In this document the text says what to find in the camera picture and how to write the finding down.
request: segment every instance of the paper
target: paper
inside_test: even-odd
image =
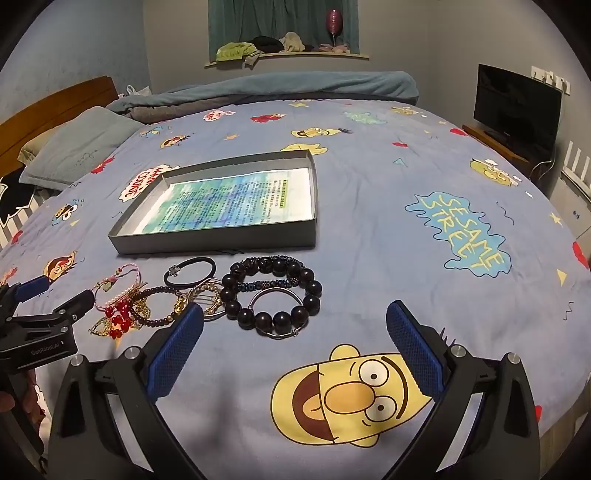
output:
[[[312,218],[307,168],[172,184],[134,233],[201,230]]]

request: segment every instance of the bed sheet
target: bed sheet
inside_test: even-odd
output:
[[[10,282],[43,272],[53,281],[17,314],[50,312],[128,261],[148,286],[161,285],[169,266],[192,255],[120,257],[107,237],[159,172],[311,151],[317,245],[282,253],[322,282],[320,313],[282,341],[225,317],[206,324],[171,394],[157,402],[208,478],[381,478],[432,405],[387,335],[385,312],[396,299],[474,355],[518,353],[543,408],[541,433],[570,408],[591,370],[589,266],[550,202],[513,166],[445,120],[397,102],[272,101],[220,112],[132,136],[37,209],[0,257],[4,270],[17,269]],[[215,252],[218,276],[259,254]],[[243,304],[248,298],[240,296]],[[260,303],[276,312],[291,308],[289,301],[269,295]],[[154,299],[152,318],[172,305]],[[91,361],[143,345],[153,332],[127,333],[115,348],[89,334],[99,318],[90,312],[74,326],[79,351]],[[50,407],[66,366],[38,369]],[[446,463],[460,452],[477,401]],[[145,465],[121,408],[114,409],[132,458]]]

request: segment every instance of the wooden headboard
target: wooden headboard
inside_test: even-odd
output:
[[[113,80],[98,77],[45,97],[6,120],[0,125],[0,177],[22,167],[18,153],[29,140],[113,100],[117,100]]]

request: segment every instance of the star print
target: star print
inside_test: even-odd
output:
[[[559,224],[560,224],[560,226],[562,226],[562,223],[560,223],[560,218],[558,218],[558,217],[557,217],[557,216],[554,214],[554,212],[552,212],[552,213],[550,214],[550,216],[552,217],[552,220],[554,221],[554,223],[559,223]]]

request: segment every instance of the window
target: window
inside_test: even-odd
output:
[[[346,43],[351,53],[359,53],[357,0],[209,0],[210,60],[226,43],[260,35],[278,40],[290,31],[314,50],[323,43],[332,45],[326,30],[326,14],[332,9],[343,17],[336,44]]]

